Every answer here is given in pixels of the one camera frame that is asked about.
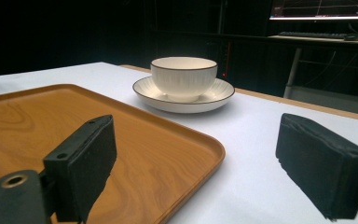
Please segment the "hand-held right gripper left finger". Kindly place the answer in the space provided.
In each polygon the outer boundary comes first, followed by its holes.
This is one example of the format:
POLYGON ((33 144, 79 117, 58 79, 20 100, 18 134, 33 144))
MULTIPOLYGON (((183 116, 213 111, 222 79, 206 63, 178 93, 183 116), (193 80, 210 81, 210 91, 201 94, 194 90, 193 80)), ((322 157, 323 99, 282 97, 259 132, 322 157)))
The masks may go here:
POLYGON ((88 219, 116 159, 114 120, 110 115, 85 122, 43 159, 47 179, 56 187, 58 221, 88 219))

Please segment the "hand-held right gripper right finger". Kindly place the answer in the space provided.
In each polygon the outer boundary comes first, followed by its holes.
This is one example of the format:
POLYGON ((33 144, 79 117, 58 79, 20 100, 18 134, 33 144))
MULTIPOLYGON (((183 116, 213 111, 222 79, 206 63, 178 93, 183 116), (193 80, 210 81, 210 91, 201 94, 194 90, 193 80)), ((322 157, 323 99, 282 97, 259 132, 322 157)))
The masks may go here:
POLYGON ((284 113, 275 156, 325 218, 356 218, 357 145, 311 119, 284 113))

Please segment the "white ribbed plate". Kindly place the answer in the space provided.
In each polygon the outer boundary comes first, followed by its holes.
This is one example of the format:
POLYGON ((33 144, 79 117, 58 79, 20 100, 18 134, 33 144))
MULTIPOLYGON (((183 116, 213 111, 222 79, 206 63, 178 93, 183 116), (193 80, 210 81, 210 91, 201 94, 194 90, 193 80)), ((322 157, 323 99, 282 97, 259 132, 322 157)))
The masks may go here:
POLYGON ((156 109, 182 114, 194 114, 215 110, 225 105, 234 95, 234 87, 225 80, 217 78, 210 89, 198 100, 191 103, 178 103, 170 100, 166 93, 161 92, 154 84, 152 77, 137 80, 132 89, 146 105, 156 109))

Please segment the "white ribbed bowl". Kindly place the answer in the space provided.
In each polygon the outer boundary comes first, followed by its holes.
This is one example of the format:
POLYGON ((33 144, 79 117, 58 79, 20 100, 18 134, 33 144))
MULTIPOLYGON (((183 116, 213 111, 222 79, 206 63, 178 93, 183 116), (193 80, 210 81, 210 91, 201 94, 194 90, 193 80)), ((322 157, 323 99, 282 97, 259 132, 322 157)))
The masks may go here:
POLYGON ((209 90, 216 79, 215 61, 196 57, 165 57, 150 64, 155 86, 180 103, 194 102, 209 90))

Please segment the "wooden tray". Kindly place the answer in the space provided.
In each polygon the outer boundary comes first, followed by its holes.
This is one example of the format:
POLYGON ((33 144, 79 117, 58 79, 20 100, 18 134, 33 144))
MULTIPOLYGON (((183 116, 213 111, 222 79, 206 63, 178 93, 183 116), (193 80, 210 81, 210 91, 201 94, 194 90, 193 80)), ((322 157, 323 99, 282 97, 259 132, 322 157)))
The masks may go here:
POLYGON ((117 160, 88 224, 165 223, 225 158, 211 136, 61 84, 0 95, 0 177, 41 171, 50 151, 103 115, 114 119, 117 160))

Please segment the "wooden desk with metal leg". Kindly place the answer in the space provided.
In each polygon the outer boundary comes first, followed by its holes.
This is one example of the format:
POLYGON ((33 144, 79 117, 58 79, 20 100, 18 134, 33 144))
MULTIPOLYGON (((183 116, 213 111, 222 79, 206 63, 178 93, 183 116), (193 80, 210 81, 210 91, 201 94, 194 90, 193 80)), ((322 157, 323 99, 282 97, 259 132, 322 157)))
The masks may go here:
POLYGON ((294 82, 296 79, 297 68, 299 66, 301 54, 304 49, 333 49, 358 52, 358 41, 279 35, 269 36, 268 40, 274 44, 289 45, 296 48, 289 77, 285 85, 285 90, 283 94, 284 98, 289 98, 291 96, 294 82))

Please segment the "black keyboard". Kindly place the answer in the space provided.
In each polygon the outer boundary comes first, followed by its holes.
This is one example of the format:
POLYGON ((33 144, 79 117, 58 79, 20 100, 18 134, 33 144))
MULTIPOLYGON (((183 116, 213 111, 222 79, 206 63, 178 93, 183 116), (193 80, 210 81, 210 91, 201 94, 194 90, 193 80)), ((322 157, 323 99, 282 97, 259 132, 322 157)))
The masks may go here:
POLYGON ((278 35, 292 36, 292 37, 306 37, 306 38, 343 39, 347 34, 280 32, 278 33, 278 35))

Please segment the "computer monitor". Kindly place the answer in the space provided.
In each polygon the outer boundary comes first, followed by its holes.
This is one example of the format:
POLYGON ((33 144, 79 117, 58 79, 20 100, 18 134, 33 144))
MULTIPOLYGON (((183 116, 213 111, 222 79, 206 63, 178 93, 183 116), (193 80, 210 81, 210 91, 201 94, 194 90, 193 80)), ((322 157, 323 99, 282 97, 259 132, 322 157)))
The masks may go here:
POLYGON ((358 20, 358 0, 272 0, 272 21, 358 20))

